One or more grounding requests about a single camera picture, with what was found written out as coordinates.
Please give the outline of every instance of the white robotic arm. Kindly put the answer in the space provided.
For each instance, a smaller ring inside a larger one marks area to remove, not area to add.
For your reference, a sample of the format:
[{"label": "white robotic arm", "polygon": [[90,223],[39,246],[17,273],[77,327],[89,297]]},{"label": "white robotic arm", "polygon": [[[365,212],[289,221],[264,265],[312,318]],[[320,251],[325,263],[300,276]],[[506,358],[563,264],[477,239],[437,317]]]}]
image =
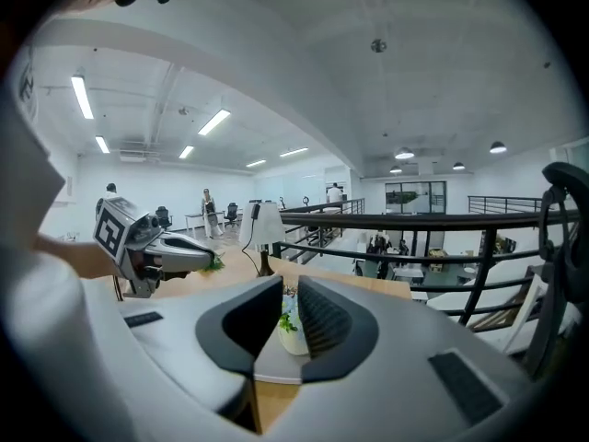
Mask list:
[{"label": "white robotic arm", "polygon": [[[157,216],[121,196],[104,200],[94,240],[129,280],[131,297],[150,297],[160,281],[184,278],[214,260],[212,250],[188,236],[165,231]],[[134,257],[142,257],[139,266]]]}]

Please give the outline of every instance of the flower pot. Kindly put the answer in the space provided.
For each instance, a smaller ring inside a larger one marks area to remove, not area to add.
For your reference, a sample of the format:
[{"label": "flower pot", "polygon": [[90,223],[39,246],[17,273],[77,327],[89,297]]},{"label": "flower pot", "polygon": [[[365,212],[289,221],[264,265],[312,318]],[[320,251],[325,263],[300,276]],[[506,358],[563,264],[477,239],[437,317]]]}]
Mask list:
[{"label": "flower pot", "polygon": [[309,353],[302,329],[299,329],[298,331],[287,331],[286,329],[279,327],[278,338],[286,349],[286,352],[289,354],[306,355]]}]

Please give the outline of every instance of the lamp base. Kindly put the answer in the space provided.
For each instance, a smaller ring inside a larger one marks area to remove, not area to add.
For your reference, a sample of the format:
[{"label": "lamp base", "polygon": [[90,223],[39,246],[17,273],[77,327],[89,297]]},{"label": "lamp base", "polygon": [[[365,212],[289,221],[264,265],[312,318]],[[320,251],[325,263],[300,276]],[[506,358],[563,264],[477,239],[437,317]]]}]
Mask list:
[{"label": "lamp base", "polygon": [[268,251],[263,250],[262,252],[260,252],[260,257],[261,257],[261,267],[260,267],[260,273],[258,273],[258,276],[274,275],[274,270],[270,268],[270,264],[268,263]]}]

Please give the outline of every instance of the white ceiling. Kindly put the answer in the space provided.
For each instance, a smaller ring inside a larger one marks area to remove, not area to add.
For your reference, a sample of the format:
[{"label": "white ceiling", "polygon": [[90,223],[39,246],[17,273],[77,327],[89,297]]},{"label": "white ceiling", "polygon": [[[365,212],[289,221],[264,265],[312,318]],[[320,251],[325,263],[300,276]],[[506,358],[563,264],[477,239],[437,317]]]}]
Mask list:
[{"label": "white ceiling", "polygon": [[[402,146],[445,173],[496,160],[494,140],[512,155],[587,129],[566,66],[520,0],[255,1],[347,101],[369,176],[387,173]],[[371,51],[375,38],[385,52]]]},{"label": "white ceiling", "polygon": [[[84,75],[95,120],[83,118],[70,77]],[[284,165],[326,150],[291,123],[209,77],[167,61],[112,49],[50,46],[35,51],[40,120],[48,120],[80,154],[99,154],[96,135],[119,151],[164,162],[251,171]],[[206,136],[198,131],[220,110],[232,114]],[[180,161],[185,145],[194,145]],[[302,154],[283,152],[309,147]]]}]

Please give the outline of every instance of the office chair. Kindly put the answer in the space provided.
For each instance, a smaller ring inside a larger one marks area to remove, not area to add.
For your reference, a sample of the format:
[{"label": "office chair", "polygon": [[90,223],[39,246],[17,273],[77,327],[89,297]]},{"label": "office chair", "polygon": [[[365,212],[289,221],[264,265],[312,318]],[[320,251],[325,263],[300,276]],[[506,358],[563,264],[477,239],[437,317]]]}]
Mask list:
[{"label": "office chair", "polygon": [[165,206],[159,206],[156,209],[156,216],[157,219],[159,220],[159,225],[164,228],[164,229],[168,229],[170,226],[172,226],[172,217],[171,215],[169,215],[169,211],[167,210],[167,208]]},{"label": "office chair", "polygon": [[227,216],[224,218],[229,221],[228,226],[235,226],[237,223],[237,205],[235,203],[230,203],[227,206]]}]

